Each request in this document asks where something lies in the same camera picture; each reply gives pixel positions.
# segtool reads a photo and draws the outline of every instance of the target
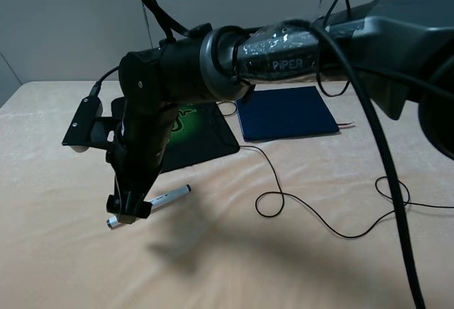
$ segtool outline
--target white marker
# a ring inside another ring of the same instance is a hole
[[[153,198],[150,203],[152,205],[152,211],[155,210],[156,208],[160,208],[161,206],[170,203],[171,201],[174,201],[175,199],[184,196],[185,194],[188,194],[191,192],[191,187],[189,185],[184,185],[180,187],[179,189],[173,190],[171,192],[167,192],[162,194],[161,196],[158,196],[156,198]],[[116,217],[110,217],[107,220],[107,226],[109,226],[111,229],[115,228],[116,226],[119,226],[123,223],[120,223],[117,221]]]

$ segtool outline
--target beige tablecloth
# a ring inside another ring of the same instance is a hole
[[[91,85],[29,83],[0,109],[1,308],[413,307],[394,219],[347,241],[291,200],[280,217],[262,218],[255,198],[276,185],[250,150],[161,175],[148,198],[184,184],[193,191],[110,231],[114,180],[104,152],[60,144]],[[104,83],[106,109],[120,93]],[[354,91],[326,103],[354,126],[259,146],[285,191],[354,235],[392,205],[374,189],[382,164]],[[400,178],[414,201],[454,205],[454,162],[427,142],[416,111],[406,105],[399,122],[380,112]],[[242,143],[238,119],[228,123]],[[279,196],[261,203],[268,213],[278,205]],[[454,308],[454,211],[412,207],[409,225],[428,308]]]

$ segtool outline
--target blue notebook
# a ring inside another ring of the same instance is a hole
[[[315,86],[254,91],[236,101],[245,141],[337,133],[339,127]]]

